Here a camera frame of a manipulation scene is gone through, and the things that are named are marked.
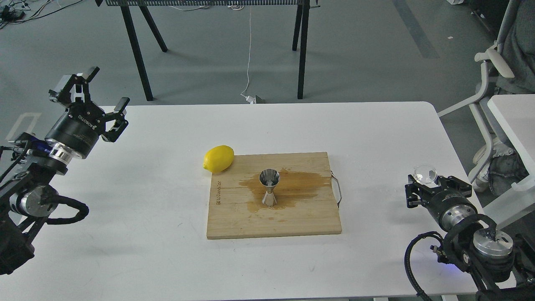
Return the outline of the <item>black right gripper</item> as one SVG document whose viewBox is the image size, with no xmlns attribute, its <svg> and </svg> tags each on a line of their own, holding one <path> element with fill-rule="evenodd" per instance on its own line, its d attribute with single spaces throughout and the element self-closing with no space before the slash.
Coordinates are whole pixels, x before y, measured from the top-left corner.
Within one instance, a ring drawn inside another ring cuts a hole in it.
<svg viewBox="0 0 535 301">
<path fill-rule="evenodd" d="M 428 187 L 408 175 L 405 185 L 407 208 L 425 207 L 439 227 L 449 232 L 453 227 L 471 215 L 478 213 L 476 207 L 467 199 L 472 196 L 472 185 L 455 176 L 438 176 L 436 184 Z"/>
</svg>

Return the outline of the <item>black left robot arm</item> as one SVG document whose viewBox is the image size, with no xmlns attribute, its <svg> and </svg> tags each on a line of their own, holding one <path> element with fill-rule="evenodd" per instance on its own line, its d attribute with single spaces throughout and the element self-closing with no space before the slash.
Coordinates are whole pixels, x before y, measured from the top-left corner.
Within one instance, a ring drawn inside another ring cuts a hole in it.
<svg viewBox="0 0 535 301">
<path fill-rule="evenodd" d="M 45 139 L 23 132 L 8 147 L 12 163 L 1 175 L 0 191 L 3 275 L 34 257 L 32 241 L 44 224 L 72 224 L 89 213 L 86 204 L 61 196 L 50 182 L 55 175 L 67 173 L 73 158 L 86 158 L 99 138 L 114 143 L 128 126 L 128 97 L 109 113 L 91 100 L 89 83 L 98 72 L 94 66 L 82 74 L 63 76 L 48 94 L 50 101 L 65 107 L 65 112 Z"/>
</svg>

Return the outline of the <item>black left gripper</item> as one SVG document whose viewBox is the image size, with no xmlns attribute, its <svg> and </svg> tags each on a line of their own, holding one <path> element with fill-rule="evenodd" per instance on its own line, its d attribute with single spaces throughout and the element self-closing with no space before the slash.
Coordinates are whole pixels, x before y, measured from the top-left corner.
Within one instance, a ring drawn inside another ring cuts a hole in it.
<svg viewBox="0 0 535 301">
<path fill-rule="evenodd" d="M 122 97 L 113 112 L 107 114 L 91 100 L 89 83 L 99 70 L 92 66 L 82 74 L 64 75 L 54 89 L 48 90 L 48 99 L 64 106 L 65 113 L 46 134 L 45 141 L 62 143 L 82 159 L 88 157 L 100 135 L 105 142 L 114 143 L 128 126 L 125 109 L 130 98 Z M 105 131 L 106 123 L 111 121 L 112 128 Z"/>
</svg>

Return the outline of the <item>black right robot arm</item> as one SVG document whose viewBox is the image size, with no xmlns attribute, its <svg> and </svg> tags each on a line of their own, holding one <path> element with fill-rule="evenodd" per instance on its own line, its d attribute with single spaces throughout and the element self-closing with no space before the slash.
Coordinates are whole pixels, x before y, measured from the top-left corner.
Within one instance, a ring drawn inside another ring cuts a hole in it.
<svg viewBox="0 0 535 301">
<path fill-rule="evenodd" d="M 411 269 L 411 251 L 418 241 L 433 237 L 439 242 L 430 247 L 437 261 L 470 274 L 478 301 L 533 301 L 534 244 L 521 234 L 511 237 L 498 230 L 493 219 L 478 213 L 468 200 L 470 184 L 454 176 L 437 176 L 434 183 L 428 187 L 408 175 L 405 185 L 407 208 L 426 208 L 446 232 L 445 237 L 436 231 L 420 234 L 405 251 L 405 272 L 417 297 L 430 300 Z"/>
</svg>

